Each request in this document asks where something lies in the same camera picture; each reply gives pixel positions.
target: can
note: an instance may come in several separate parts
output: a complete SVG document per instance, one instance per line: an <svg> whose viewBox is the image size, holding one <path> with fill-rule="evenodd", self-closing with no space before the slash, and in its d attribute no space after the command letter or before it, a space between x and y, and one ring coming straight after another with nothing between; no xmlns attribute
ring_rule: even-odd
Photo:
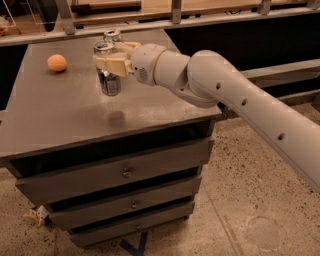
<svg viewBox="0 0 320 256"><path fill-rule="evenodd" d="M94 56L95 57L106 57L111 53L115 52L113 43L106 41L98 41L94 45ZM107 70L97 68L97 74L99 77L99 83L101 90L105 95L115 96L121 91L120 77L110 73Z"/></svg>
<svg viewBox="0 0 320 256"><path fill-rule="evenodd" d="M118 29L107 29L103 33L103 40L106 42L122 42L121 32Z"/></svg>

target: cabinet top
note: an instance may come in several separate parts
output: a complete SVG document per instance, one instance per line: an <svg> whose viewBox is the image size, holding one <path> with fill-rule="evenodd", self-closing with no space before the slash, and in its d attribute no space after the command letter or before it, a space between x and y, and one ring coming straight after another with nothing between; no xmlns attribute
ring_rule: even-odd
<svg viewBox="0 0 320 256"><path fill-rule="evenodd" d="M175 49L162 30L123 37ZM59 150L196 119L221 119L217 107L194 107L165 88L141 84L133 76L122 79L119 95L104 95L92 58L97 40L101 38L28 46L0 125L1 158ZM52 54L65 56L66 71L48 69L47 58Z"/></svg>

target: gray cabinet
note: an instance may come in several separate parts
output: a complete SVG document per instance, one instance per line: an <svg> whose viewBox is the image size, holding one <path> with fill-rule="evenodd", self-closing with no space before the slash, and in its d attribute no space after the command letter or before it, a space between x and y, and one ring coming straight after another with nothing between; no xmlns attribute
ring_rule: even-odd
<svg viewBox="0 0 320 256"><path fill-rule="evenodd" d="M170 44L161 30L127 36L143 35ZM96 40L29 45L0 126L17 188L78 246L190 215L222 118L133 77L105 96L88 62ZM69 67L50 73L44 61L58 50Z"/></svg>

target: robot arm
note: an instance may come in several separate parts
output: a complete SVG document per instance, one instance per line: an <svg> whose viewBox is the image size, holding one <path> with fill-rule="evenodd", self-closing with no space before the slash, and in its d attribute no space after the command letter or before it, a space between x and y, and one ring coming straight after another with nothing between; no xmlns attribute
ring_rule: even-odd
<svg viewBox="0 0 320 256"><path fill-rule="evenodd" d="M147 44L133 51L131 68L138 81L166 87L195 106L222 102L320 192L320 126L252 84L219 54L205 50L190 58Z"/></svg>

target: speckled floor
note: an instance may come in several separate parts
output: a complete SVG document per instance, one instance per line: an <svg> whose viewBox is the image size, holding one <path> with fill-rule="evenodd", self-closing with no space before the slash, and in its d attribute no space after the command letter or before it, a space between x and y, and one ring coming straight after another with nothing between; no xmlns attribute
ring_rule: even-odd
<svg viewBox="0 0 320 256"><path fill-rule="evenodd" d="M296 110L320 124L310 104ZM313 193L240 118L222 121L190 218L148 232L145 256L320 255L320 195ZM0 169L0 255L135 255L140 234L89 249L73 245L54 225L37 228L22 215L32 205Z"/></svg>

